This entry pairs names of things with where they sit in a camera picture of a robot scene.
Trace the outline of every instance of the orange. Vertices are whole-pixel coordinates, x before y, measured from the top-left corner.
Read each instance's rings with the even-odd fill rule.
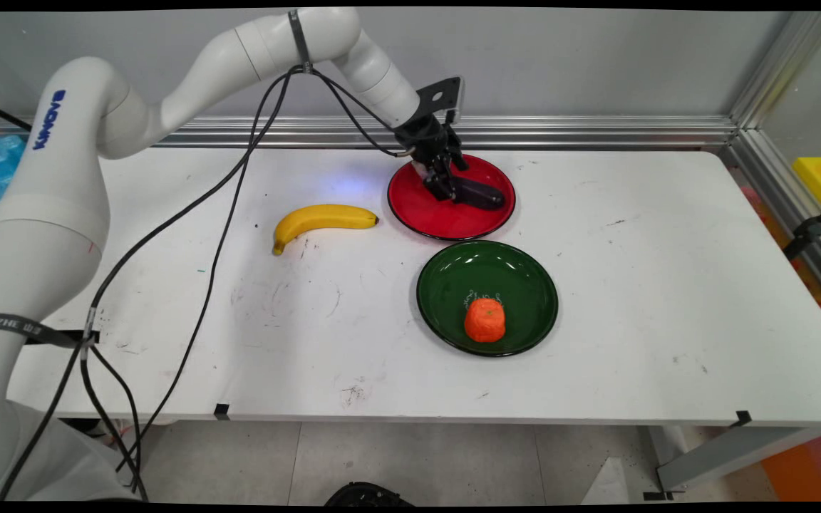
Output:
[[[505,312],[495,299],[475,299],[468,306],[465,332],[475,342],[496,342],[505,335]]]

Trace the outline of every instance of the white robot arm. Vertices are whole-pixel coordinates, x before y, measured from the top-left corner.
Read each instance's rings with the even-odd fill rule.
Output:
[[[420,116],[419,95],[361,30],[355,9],[299,9],[299,22],[310,61],[333,61],[390,126],[419,119],[405,133],[408,140],[430,130],[424,125],[431,115]],[[282,14],[216,36],[179,87],[157,104],[145,104],[100,58],[79,58],[56,71],[0,201],[0,313],[42,321],[91,281],[110,229],[99,155],[120,159],[140,152],[217,101],[300,63],[290,20]],[[42,416],[6,400],[24,343],[0,331],[0,489]],[[118,484],[115,461],[100,449],[50,423],[9,499],[131,497]]]

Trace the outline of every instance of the yellow banana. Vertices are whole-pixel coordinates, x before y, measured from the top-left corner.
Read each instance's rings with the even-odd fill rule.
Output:
[[[284,246],[296,236],[316,228],[369,228],[378,224],[378,217],[365,208],[345,204],[314,204],[287,214],[274,228],[274,254],[284,252]]]

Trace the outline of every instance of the floor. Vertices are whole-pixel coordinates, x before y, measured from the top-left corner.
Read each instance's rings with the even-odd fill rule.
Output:
[[[608,457],[622,463],[629,502],[658,491],[651,438],[634,426],[180,421],[145,441],[155,502],[320,506],[369,481],[415,506],[579,504]],[[737,500],[775,500],[760,465],[676,499]]]

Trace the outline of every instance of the white table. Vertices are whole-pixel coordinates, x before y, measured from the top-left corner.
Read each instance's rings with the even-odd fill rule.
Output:
[[[112,224],[100,271],[46,323],[81,328],[118,257],[241,154],[149,149],[101,160]],[[821,433],[821,310],[716,156],[473,154],[504,170],[518,198],[486,238],[531,254],[556,284],[560,313],[541,344],[482,358],[421,321],[417,275],[449,243],[391,214],[385,191],[402,160],[257,150],[205,322],[162,415],[213,419],[222,403],[235,420],[730,425],[748,411],[752,422],[730,432],[791,428],[772,430],[772,448]],[[148,244],[101,302],[99,347],[142,413],[156,409],[180,363],[233,192],[231,182]],[[312,231],[272,256],[277,221],[322,202],[369,208],[382,222]],[[46,408],[66,360],[60,348],[25,347],[9,398]],[[105,409],[129,416],[120,387],[91,367]],[[58,414],[95,416],[77,369]],[[698,463],[692,454],[672,463]]]

